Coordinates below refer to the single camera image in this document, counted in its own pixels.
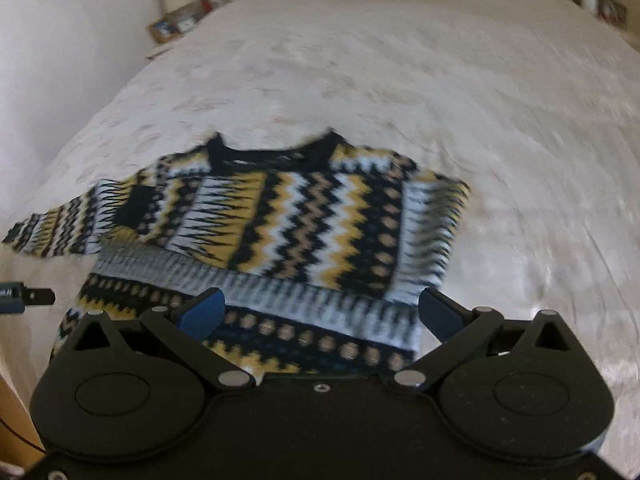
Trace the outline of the patterned knit sweater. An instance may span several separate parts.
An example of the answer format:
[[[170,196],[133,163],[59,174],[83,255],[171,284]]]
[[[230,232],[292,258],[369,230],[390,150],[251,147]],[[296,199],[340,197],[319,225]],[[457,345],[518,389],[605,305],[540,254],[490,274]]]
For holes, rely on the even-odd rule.
[[[96,257],[58,342],[93,309],[130,321],[218,288],[222,321],[198,336],[252,374],[397,372],[419,352],[416,305],[442,284],[468,195],[334,131],[281,151],[213,136],[32,214],[4,244]]]

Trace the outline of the white floral bedspread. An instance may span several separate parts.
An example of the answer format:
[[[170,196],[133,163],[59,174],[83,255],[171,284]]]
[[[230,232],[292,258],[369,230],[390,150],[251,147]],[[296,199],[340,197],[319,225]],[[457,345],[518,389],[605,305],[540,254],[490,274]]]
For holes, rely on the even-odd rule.
[[[220,132],[333,128],[469,183],[444,283],[559,311],[616,399],[603,456],[639,471],[639,55],[567,0],[238,0],[146,66],[10,220]]]

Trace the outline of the right wooden nightstand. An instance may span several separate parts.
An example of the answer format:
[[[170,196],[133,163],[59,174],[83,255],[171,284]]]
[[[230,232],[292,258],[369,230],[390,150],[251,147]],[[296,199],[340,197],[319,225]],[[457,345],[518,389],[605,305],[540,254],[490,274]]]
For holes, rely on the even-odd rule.
[[[570,0],[599,21],[618,30],[627,29],[627,8],[616,0]]]

